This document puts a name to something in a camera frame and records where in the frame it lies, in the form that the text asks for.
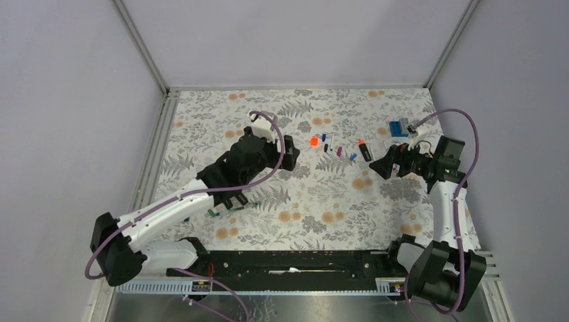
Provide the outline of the black highlighter orange cap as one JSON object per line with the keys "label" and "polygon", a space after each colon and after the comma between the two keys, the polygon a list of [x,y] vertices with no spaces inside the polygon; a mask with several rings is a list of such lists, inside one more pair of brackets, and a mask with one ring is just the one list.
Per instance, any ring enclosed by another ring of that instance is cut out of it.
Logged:
{"label": "black highlighter orange cap", "polygon": [[360,150],[360,152],[361,152],[361,154],[362,154],[363,159],[364,159],[366,162],[371,162],[371,161],[373,160],[372,154],[370,153],[370,150],[368,149],[368,147],[367,147],[366,143],[364,142],[364,140],[359,140],[359,142],[358,142],[358,147],[359,147],[359,150]]}

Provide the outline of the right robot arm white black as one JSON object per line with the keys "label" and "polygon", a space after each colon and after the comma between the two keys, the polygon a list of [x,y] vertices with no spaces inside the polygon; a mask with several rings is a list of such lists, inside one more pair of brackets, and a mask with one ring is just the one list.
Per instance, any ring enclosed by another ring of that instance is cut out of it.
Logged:
{"label": "right robot arm white black", "polygon": [[405,294],[429,301],[443,314],[463,311],[486,272],[486,259],[474,251],[466,231],[466,175],[460,172],[464,142],[442,136],[433,154],[410,144],[391,146],[385,156],[370,163],[387,180],[420,176],[427,184],[433,207],[433,239],[423,247],[402,235],[388,248],[385,268],[393,276],[408,273]]}

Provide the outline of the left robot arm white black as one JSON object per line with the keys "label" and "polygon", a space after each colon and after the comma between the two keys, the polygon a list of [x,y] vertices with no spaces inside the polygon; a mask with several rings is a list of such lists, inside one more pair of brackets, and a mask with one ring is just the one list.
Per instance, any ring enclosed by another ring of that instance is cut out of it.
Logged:
{"label": "left robot arm white black", "polygon": [[292,136],[269,141],[248,131],[171,196],[118,218],[110,213],[100,215],[93,228],[93,255],[85,268],[86,278],[104,278],[109,286],[119,286],[141,274],[161,274],[173,268],[201,275],[208,258],[189,239],[158,241],[156,237],[218,205],[231,209],[232,199],[247,205],[243,191],[270,178],[269,174],[257,177],[263,170],[293,171],[299,154]]}

